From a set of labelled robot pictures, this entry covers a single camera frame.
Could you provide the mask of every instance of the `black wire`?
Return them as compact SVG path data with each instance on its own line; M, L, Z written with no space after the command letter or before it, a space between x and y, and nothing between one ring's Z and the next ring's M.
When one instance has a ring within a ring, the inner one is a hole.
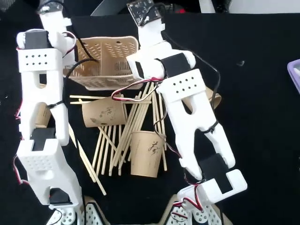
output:
M150 11L151 11L153 8L155 8L155 7L163 7L163 8L165 9L165 4L162 3L162 2L158 2L158 3L155 3L155 4L153 4L152 6L150 6L150 7L147 9L146 13L142 16L140 26L143 27L143 26L145 26L147 23L150 22L150 21L145 22L145 19L146 19L146 17L148 16L148 14L150 13Z
M48 5L48 4L51 3L51 2L58 3L58 4L62 5L63 9L64 9L65 12L66 12L67 17L71 19L71 14L70 14L68 8L66 7L66 5L65 5L63 2L61 2L61 1L59 1L59 0L49 0L48 2L45 2L44 4L40 5L40 6L37 8L37 10L40 11L40 10L42 9L42 7ZM93 59L93 57L91 56L91 54L89 53L89 51L88 51L88 50L86 49L86 47L84 46L84 43L83 43L82 40L79 38L79 35L78 35L77 31L75 30L75 27L73 26L73 23L72 23L72 25L71 25L71 28L72 28L72 31L73 31L75 37L78 39L80 45L82 46L83 50L85 51L85 53L88 55L88 57L89 57L90 59Z
M66 107L67 107L67 92L66 92L66 89L67 89L67 80L69 79L70 75L72 74L72 72L76 69L77 66L79 66L80 64L84 63L84 62L87 62L87 61L94 61L94 62L98 62L98 60L96 59L83 59L83 60L80 60L78 61L77 63L75 63L68 71L65 79L64 79L64 86L62 88L62 100L63 102L65 103Z
M201 60L204 64L206 64L207 66L209 66L212 70L215 71L215 73L217 74L217 83L215 85L214 91L212 93L212 98L211 98L211 102L210 105L212 107L212 110L215 109L215 97L216 97L216 93L218 91L218 88L220 86L220 82L221 82L221 73L213 66L211 65L208 61L204 60L202 57L200 57L197 53L195 53L194 51L185 48L183 46L181 46L180 44L178 44L176 41L174 41L167 33L166 31L162 31L162 33L164 34L164 36L169 39L171 42L173 42L175 45L177 45L180 49L185 50L185 51L190 51L195 57L197 57L199 60Z
M179 158L181 158L181 155L180 155L180 153L178 152L178 151L176 151L166 140L165 140L165 137L163 137L158 131L157 131L157 129L156 129L156 125L159 123L159 122L161 122L161 121L163 121L166 117L167 117L167 109L166 109L166 106L165 106L165 100L164 100L164 98L162 97L162 102L164 103L164 105L163 105L163 107L165 108L165 112L164 112L164 115L163 115L163 117L162 118L160 118L158 121L156 121L154 124L153 124L153 126L154 126L154 132L161 138L161 139L163 139L163 141L166 143L166 145L168 146L168 148L172 151L172 152L174 152L174 153L176 153L177 154L177 156L179 157Z
M224 225L224 216L223 216L223 210L220 209L220 219L221 219L221 225Z
M55 211L58 211L59 213L60 213L60 218L55 222L55 223L53 223L53 224L49 224L49 225L54 225L54 224L57 224L60 220L61 220L61 218L62 218L62 212L61 211L59 211L59 210L57 210L57 209L55 209Z
M83 60L80 60L78 61L77 63L75 63L68 71L65 79L64 79L64 83L63 83L63 87L62 87L62 100L57 102L57 103L54 103L54 104L50 104L50 105L47 105L47 108L49 109L52 109L60 104L65 104L66 107L68 108L68 105L69 105L69 102L67 102L67 92L66 92L66 89L67 89L67 80L69 79L70 75L72 74L72 72L74 71L74 69L79 66L80 64L84 63L84 62L87 62L87 61L94 61L94 62L98 62L98 60L96 59L83 59Z

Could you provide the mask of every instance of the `bamboo skewer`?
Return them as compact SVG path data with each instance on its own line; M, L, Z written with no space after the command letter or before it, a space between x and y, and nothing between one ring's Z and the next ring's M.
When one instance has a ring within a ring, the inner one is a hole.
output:
M114 125L113 126L113 132L112 132L112 142L115 144L116 141L116 131L117 131L117 126ZM111 148L111 157L110 157L110 161L109 161L109 167L111 166L112 162L113 162L113 154L114 154L114 149Z
M95 154L94 154L93 163L92 163L92 167L94 169L95 169L95 165L96 165L96 161L97 161L97 156L98 156L98 152L99 152L101 137L102 137L102 132L99 132L99 137L98 137L98 140L97 140L97 145L96 145Z
M69 133L70 133L70 136L71 136L71 139L72 139L74 145L77 147L76 141L75 141L75 135L74 135L73 129L72 129L70 124L69 124ZM87 158L87 156L86 156L86 154L85 154L85 152L84 152L84 150L83 150L83 148L82 148L79 141L78 141L78 149L79 149L79 155L80 155L87 171L90 173L90 176L93 177L94 180L96 180L96 182L97 182L101 192L103 193L103 195L106 195L104 187L102 186L98 176L96 175L95 171L93 170L92 165L90 164L90 162L89 162L89 160L88 160L88 158Z
M153 88L154 88L154 84L151 84L149 90L147 90L147 86L146 86L146 88L144 90L144 93L143 93L143 97L145 97L146 94L149 94L150 91ZM128 132L128 134L127 134L128 138L125 140L125 142L123 144L123 146L125 146L125 148L124 148L124 153L123 153L122 160L125 158L125 156L127 154L127 151L128 151L129 145L130 145L130 141L131 141L132 131L136 131L137 128L138 128L138 126L139 126L139 124L143 123L144 117L145 117L145 115L147 113L147 110L148 110L148 106L149 105L140 105L138 107L137 111L136 111L136 114L135 114L135 116L134 116L134 118L132 120L132 123L131 123L131 131ZM122 165L123 165L123 163L121 162L119 164L119 168L118 168L119 172L121 171Z
M124 106L125 120L127 120L127 119L128 119L128 115L127 115L126 105L125 105L125 104L123 104L123 106Z
M105 132L105 134L106 134L106 132L107 132L107 126L104 128L104 132ZM96 174L97 174L97 176L99 175L99 171L100 171L100 164L101 164L101 160L102 160L102 154L103 154L104 142L105 142L105 139L104 139L104 137L102 136L102 139L101 139L101 146L100 146L100 152L99 152L99 157L98 157L98 163L97 163L97 168L96 168Z
M91 101L82 101L82 102L70 102L71 105L82 105L85 103L89 103ZM139 105L139 104L150 104L150 101L141 101L141 102L123 102L123 104L134 104L134 105Z
M145 90L143 91L142 97L146 96L146 94L148 93L148 88L149 88L149 83L146 85ZM141 107L137 107L136 112L135 112L135 114L134 114L134 116L133 116L133 118L132 118L132 120L131 120L131 122L128 126L128 131L126 133L125 139L123 139L123 142L121 143L120 147L121 147L122 150L124 150L122 159L125 158L125 156L126 156L127 151L126 151L125 147L128 143L129 137L131 136L131 132L132 132L134 126L135 126L135 121L139 117L140 110L141 110Z
M155 108L155 122L159 120L159 113L158 113L158 102L157 102L157 98L156 98L156 93L153 93L153 98L152 98L152 106ZM157 127L158 127L158 132L162 133L161 131L161 126L159 123L157 123ZM165 158L165 150L162 150L162 157L163 157L163 163L164 163L164 171L167 171L167 162L166 162L166 158Z
M119 125L119 141L121 140L121 137L122 137L122 125ZM120 154L120 157L119 157L119 164L121 163L121 159L122 159L122 154Z
M137 121L135 122L136 127L133 128L133 131L141 130L143 122L145 120L146 113L147 113L148 108L149 108L149 105L142 105L141 107L142 107L141 110L136 113L137 116L138 116L138 118L137 118ZM131 142L131 136L128 139L128 142L126 144L125 150L127 150L129 148L130 142ZM129 156L128 156L127 160L128 161L131 160L131 152L129 153Z
M161 94L158 94L158 100L159 100L160 118L163 118L164 111L163 111L163 100L162 100ZM163 135L165 135L165 120L164 119L161 121L161 128L162 128ZM165 149L165 151L167 150L166 142L164 144L164 149Z
M103 137L105 137L106 141L108 141L108 143L110 143L110 145L112 146L112 148L116 151L117 147L114 145L114 143L111 141L111 139L109 138L109 136L106 134L106 132L103 130L103 128L98 127L98 129L100 130L100 132L102 133Z
M83 99L103 99L106 97L98 97L98 96L85 96L85 95L70 95L70 98L83 98Z
M112 133L112 126L109 126L108 127L108 136L110 136L111 133ZM105 145L104 158L103 158L102 171L101 171L102 175L104 175L104 172L105 172L107 154L108 154L108 141L106 141L106 145Z
M126 133L129 130L129 126L131 124L131 121L132 121L132 118L133 118L133 116L135 114L137 106L138 105L133 105L132 108L131 108L130 114L128 116L128 119L127 119L127 122L126 122L126 125L125 125L125 128L124 128L124 131L123 131L123 135L122 135L121 139L119 140L118 148L117 148L116 154L113 156L112 165L110 166L109 171L113 170L113 167L116 166L115 164L118 162L117 160L119 160L119 157L120 157L120 154L121 154L121 150L122 150L121 144L122 144L123 139L126 138L125 137Z

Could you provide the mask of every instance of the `paper cup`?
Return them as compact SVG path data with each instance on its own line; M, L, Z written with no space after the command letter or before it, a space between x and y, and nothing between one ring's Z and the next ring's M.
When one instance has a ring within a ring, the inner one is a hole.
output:
M111 97L83 104L82 115L87 128L126 123L123 103Z
M206 92L206 96L207 96L208 100L211 102L213 91L211 89L209 89L208 87L206 87L205 92ZM222 100L222 97L217 93L215 96L215 99L214 99L214 108L216 108L220 104L221 100ZM193 108L192 108L189 98L186 97L182 101L188 107L188 109L192 112Z
M131 175L156 178L163 147L164 140L155 132L132 132Z

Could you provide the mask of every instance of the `red wire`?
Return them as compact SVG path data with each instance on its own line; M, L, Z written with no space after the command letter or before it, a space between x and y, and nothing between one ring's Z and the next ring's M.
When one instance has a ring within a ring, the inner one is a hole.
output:
M202 211L203 210L203 208L202 208L202 205L200 204L200 202L199 202L199 198L198 198L198 195L197 195L197 187L199 186L199 184L196 184L195 185L195 200L196 200L196 203L197 203L197 205L198 205L198 208L200 209L200 211Z
M185 219L188 218L188 217L186 217L186 216L184 216L184 215L182 215L182 214L179 214L179 213L177 213L177 212L172 212L171 214L176 215L176 216L179 216L179 217L182 217L182 218L185 218Z
M152 77L150 79L144 79L144 80L140 80L140 81L137 81L137 82L134 82L130 85L128 85L127 87L124 87L124 88L120 88L118 90L115 90L113 93L112 93L112 99L115 100L115 101L131 101L130 99L123 99L121 97L115 97L115 95L119 94L121 91L123 90L126 90L132 86L135 86L137 84L140 84L140 83L146 83L146 82L159 82L159 81L162 81L163 79L159 79L159 78L156 78L156 77Z
M21 100L20 106L17 108L17 111L15 112L15 119L16 119L16 120L19 120L19 119L20 119L19 114L20 114L20 110L21 110L22 103L23 103L23 99Z
M21 184L27 184L29 185L29 182L27 180L22 180L21 177L20 177L20 174L19 174L19 171L18 171L18 168L16 167L15 165L15 159L17 158L17 155L14 156L14 159L13 159L13 170L15 172L15 176L17 178L17 181L18 181L18 184L21 185Z

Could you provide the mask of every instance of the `wooden chopstick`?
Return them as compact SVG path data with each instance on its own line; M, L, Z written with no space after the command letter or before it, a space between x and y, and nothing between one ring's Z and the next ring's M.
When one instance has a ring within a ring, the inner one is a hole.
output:
M164 110L163 110L163 100L162 100L160 93L158 94L158 100L159 100L159 110L160 110L160 119L161 119L164 116ZM161 122L162 133L163 133L163 135L165 135L165 120L163 119L160 122ZM165 149L165 151L167 150L166 142L164 144L164 149Z

